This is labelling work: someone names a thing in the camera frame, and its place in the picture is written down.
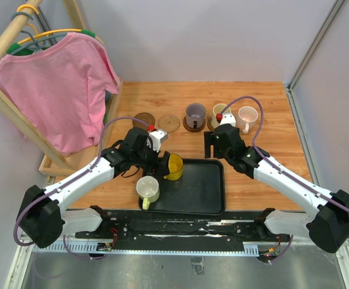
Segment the white mug yellow handle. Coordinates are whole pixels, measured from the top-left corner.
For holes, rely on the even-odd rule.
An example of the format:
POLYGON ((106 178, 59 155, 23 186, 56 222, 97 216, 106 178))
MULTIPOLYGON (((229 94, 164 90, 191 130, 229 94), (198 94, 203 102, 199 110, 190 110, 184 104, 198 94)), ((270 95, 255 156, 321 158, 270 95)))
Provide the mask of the white mug yellow handle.
POLYGON ((160 197, 159 182, 152 176, 143 176, 136 183, 136 191, 142 200, 142 209, 148 210, 149 206, 160 197))

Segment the cream mug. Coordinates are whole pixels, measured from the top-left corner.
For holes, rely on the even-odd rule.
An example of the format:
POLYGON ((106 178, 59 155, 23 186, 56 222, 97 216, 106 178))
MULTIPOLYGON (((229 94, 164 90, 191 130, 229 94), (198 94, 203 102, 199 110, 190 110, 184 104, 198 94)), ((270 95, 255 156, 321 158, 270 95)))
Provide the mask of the cream mug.
POLYGON ((219 123, 222 119, 222 115, 223 114, 227 114, 227 113, 231 113, 231 109, 230 108, 227 108, 225 111, 223 111, 223 109, 226 108, 226 104, 217 104, 213 107, 213 110, 212 110, 212 116, 213 118, 215 118, 219 123))

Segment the purple mug black handle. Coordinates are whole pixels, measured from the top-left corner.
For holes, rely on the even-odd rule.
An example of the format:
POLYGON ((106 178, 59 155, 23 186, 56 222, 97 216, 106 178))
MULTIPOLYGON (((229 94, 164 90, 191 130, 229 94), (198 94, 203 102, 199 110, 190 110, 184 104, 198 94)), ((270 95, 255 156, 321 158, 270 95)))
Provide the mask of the purple mug black handle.
POLYGON ((186 123, 192 129, 199 129, 205 124, 206 109, 202 104, 192 103, 186 108, 186 123))

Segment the pink mug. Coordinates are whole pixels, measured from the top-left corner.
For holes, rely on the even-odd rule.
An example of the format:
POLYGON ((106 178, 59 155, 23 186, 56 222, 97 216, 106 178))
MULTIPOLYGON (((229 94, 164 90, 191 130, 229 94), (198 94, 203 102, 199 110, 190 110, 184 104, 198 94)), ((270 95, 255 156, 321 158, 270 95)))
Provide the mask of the pink mug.
POLYGON ((241 107, 237 113, 237 127, 243 128, 248 126, 252 130, 258 120, 258 116, 255 108, 251 106, 241 107))

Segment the woven rattan coaster back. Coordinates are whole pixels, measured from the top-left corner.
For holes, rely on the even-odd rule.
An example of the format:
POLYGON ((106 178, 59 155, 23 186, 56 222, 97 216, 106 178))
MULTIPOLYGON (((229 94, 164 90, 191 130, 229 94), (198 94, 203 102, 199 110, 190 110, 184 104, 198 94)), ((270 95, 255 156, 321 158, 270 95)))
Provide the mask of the woven rattan coaster back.
POLYGON ((180 127, 180 120, 172 114, 165 114, 158 120, 158 127, 167 133, 174 132, 180 127))

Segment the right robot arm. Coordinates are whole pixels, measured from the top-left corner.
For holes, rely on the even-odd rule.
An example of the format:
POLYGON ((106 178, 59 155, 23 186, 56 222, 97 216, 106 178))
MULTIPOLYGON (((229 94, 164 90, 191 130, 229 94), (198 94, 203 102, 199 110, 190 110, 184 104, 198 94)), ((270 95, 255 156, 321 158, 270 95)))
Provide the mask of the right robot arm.
POLYGON ((349 194, 332 192, 285 168, 255 144, 247 146, 230 124, 204 133, 206 158, 225 159, 238 173, 269 185, 298 204, 303 212, 268 209, 254 226, 256 237, 267 241, 275 234, 309 238, 320 249, 335 253, 349 238, 349 194))

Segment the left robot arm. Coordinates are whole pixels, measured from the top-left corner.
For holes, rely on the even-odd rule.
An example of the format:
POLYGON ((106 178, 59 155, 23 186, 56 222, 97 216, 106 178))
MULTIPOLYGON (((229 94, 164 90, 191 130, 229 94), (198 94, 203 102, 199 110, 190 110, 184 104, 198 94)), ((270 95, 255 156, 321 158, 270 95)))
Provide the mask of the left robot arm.
POLYGON ((147 132, 132 128, 123 140, 101 151, 88 165, 67 178, 45 188, 34 185, 26 190, 16 219, 21 228, 39 248, 52 245, 62 235, 91 232, 104 238, 110 223, 97 208, 71 211, 69 207, 97 186, 111 181, 137 167, 161 178, 168 175, 169 152, 159 157, 168 133, 162 129, 147 132))

